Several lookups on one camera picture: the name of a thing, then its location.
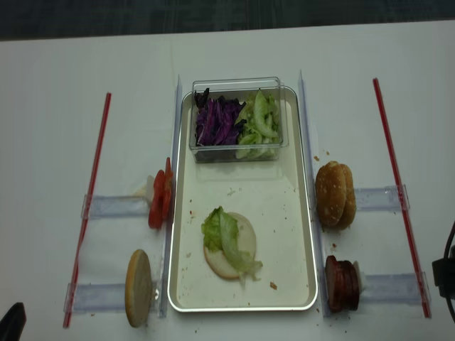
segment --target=white surface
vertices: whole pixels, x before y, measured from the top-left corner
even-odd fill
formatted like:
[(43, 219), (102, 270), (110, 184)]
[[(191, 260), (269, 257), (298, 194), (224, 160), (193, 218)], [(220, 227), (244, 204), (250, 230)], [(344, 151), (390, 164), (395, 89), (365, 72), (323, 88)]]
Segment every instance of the white surface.
[[(447, 21), (0, 43), (0, 315), (24, 302), (22, 340), (448, 338), (453, 324), (431, 281), (431, 262), (442, 256), (454, 220), (454, 31), (455, 22)], [(262, 75), (296, 89), (299, 69), (312, 117), (375, 110), (372, 79), (379, 78), (433, 319), (390, 311), (323, 320), (316, 303), (305, 313), (182, 315), (170, 308), (167, 319), (139, 330), (123, 314), (84, 315), (62, 329), (106, 92), (113, 94), (109, 115), (124, 119), (123, 128), (149, 118), (132, 127), (144, 130), (150, 146), (140, 167), (122, 174), (100, 169), (97, 190), (122, 194), (164, 166), (177, 74), (183, 93), (194, 80)], [(103, 150), (102, 158), (114, 159), (118, 146), (123, 162), (130, 154), (122, 150), (122, 130), (106, 136), (106, 146), (109, 139), (112, 151)], [(124, 181), (117, 183), (119, 176)]]
[[(292, 99), (289, 95), (284, 105), (290, 142), (280, 151), (279, 161), (221, 166), (195, 163), (188, 142), (182, 143), (179, 162), (182, 166), (184, 162), (184, 169), (178, 170), (178, 181), (183, 194), (177, 199), (181, 215), (176, 215), (171, 264), (174, 272), (170, 279), (175, 286), (169, 291), (170, 299), (179, 308), (304, 310), (314, 303), (314, 258), (308, 257), (311, 226), (305, 187), (299, 186), (302, 164), (297, 158), (301, 158), (301, 149), (294, 140), (294, 132), (299, 131), (296, 97)], [(190, 97), (182, 115), (186, 129), (182, 139), (188, 141)], [(218, 206), (247, 217), (255, 229), (255, 259), (263, 263), (257, 272), (261, 280), (252, 281), (248, 276), (244, 288), (239, 281), (216, 276), (204, 261), (200, 226)], [(270, 282), (278, 289), (270, 288)]]

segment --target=red stick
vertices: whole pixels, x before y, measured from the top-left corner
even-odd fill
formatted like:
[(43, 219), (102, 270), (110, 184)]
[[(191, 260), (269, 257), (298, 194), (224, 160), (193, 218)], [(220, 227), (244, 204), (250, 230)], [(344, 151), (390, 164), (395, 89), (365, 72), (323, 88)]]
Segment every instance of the red stick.
[(401, 191), (402, 182), (400, 177), (400, 171), (398, 170), (398, 162), (395, 156), (395, 150), (392, 143), (392, 135), (390, 134), (389, 122), (387, 121), (387, 115), (385, 113), (384, 102), (382, 100), (381, 89), (379, 88), (379, 81), (377, 78), (373, 79), (373, 86), (375, 87), (376, 99), (378, 100), (379, 113), (381, 115), (382, 126), (384, 127), (385, 140), (387, 142), (387, 148), (389, 149), (390, 162), (392, 164), (393, 176), (395, 177), (395, 184), (398, 187), (398, 194), (400, 196), (400, 203), (402, 208), (403, 220), (405, 221), (407, 241), (411, 250), (412, 264), (414, 265), (414, 272), (417, 277), (417, 283), (419, 284), (420, 296), (422, 297), (422, 307), (424, 309), (424, 316), (431, 318), (432, 312), (429, 308), (429, 300), (427, 292), (425, 291), (424, 282), (422, 278), (422, 268), (420, 266), (419, 256), (417, 255), (417, 248), (415, 246), (414, 235), (412, 233), (412, 225), (409, 211), (406, 210), (406, 204), (404, 195)]
[[(100, 133), (98, 135), (97, 149), (95, 151), (95, 159), (93, 160), (93, 166), (92, 166), (92, 176), (90, 177), (90, 184), (88, 185), (87, 205), (85, 206), (86, 208), (85, 208), (83, 217), (88, 216), (88, 210), (90, 209), (90, 202), (92, 201), (93, 191), (95, 189), (95, 181), (97, 179), (98, 164), (100, 163), (102, 140), (105, 137), (107, 115), (109, 114), (110, 104), (111, 104), (111, 93), (108, 92), (106, 94), (105, 109), (102, 113), (101, 127), (100, 127)], [(79, 274), (79, 250), (82, 245), (82, 241), (84, 240), (85, 230), (87, 229), (87, 223), (88, 223), (88, 218), (82, 219), (82, 224), (80, 226), (80, 233), (79, 233), (79, 242), (77, 243), (77, 249), (76, 249), (76, 258), (74, 260), (73, 277), (71, 278), (72, 285), (77, 283), (77, 275)], [(71, 298), (71, 301), (70, 301), (69, 311), (65, 313), (65, 319), (63, 320), (64, 328), (70, 327), (71, 309), (72, 308), (73, 308), (73, 297)]]

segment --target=white tray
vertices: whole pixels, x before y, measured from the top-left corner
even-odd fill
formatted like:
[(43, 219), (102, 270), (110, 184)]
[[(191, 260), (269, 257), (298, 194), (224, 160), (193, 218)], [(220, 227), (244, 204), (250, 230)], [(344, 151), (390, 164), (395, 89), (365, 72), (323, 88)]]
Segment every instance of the white tray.
[[(289, 145), (277, 161), (195, 163), (188, 147), (191, 94), (182, 101), (176, 213), (168, 297), (181, 312), (306, 310), (317, 297), (316, 266), (295, 92), (285, 87)], [(260, 281), (218, 277), (203, 255), (200, 225), (223, 206), (252, 223)], [(277, 285), (277, 290), (270, 286)]]

